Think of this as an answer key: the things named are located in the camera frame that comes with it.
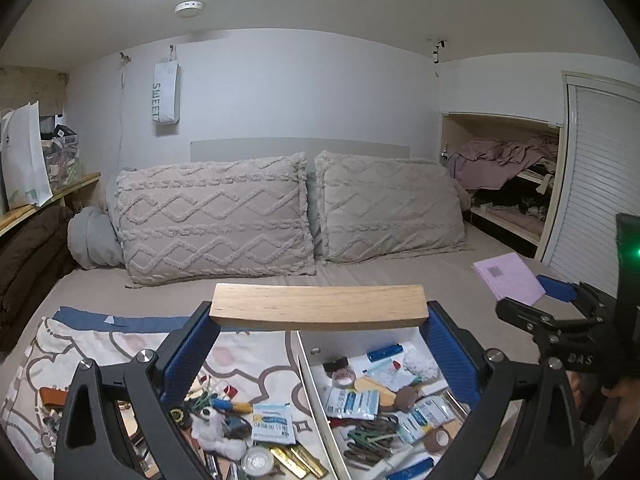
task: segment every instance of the white drawer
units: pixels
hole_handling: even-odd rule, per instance
[[[324,414],[319,391],[331,384],[330,378],[322,368],[322,363],[345,356],[354,371],[361,375],[370,362],[366,353],[395,343],[414,346],[420,351],[426,349],[424,340],[417,328],[398,328],[391,330],[371,330],[356,332],[297,332],[300,345],[298,353],[303,385],[310,402],[316,426],[326,453],[332,464],[333,473],[339,480],[358,480],[362,471],[347,467],[342,452],[346,449],[338,430],[332,430]],[[439,377],[423,388],[425,394],[432,394],[447,387],[446,381]]]

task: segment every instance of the white paper bag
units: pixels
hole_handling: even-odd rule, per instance
[[[160,124],[175,124],[180,120],[177,60],[156,64],[151,118]]]
[[[41,206],[53,196],[40,144],[37,102],[2,117],[2,179],[9,209]]]

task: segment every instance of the headboard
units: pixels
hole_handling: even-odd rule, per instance
[[[305,152],[308,170],[314,170],[314,157],[329,150],[347,155],[408,158],[409,147],[365,140],[312,139],[308,137],[244,137],[240,139],[194,140],[191,143],[192,162],[229,162],[245,158],[293,155]]]

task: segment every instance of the closet door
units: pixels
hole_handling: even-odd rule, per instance
[[[543,262],[615,296],[616,213],[640,215],[640,89],[576,76],[566,82],[567,164]]]

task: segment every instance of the smoke detector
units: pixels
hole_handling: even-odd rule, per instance
[[[204,3],[202,2],[182,2],[175,6],[175,13],[182,18],[193,18],[202,9],[204,9]]]

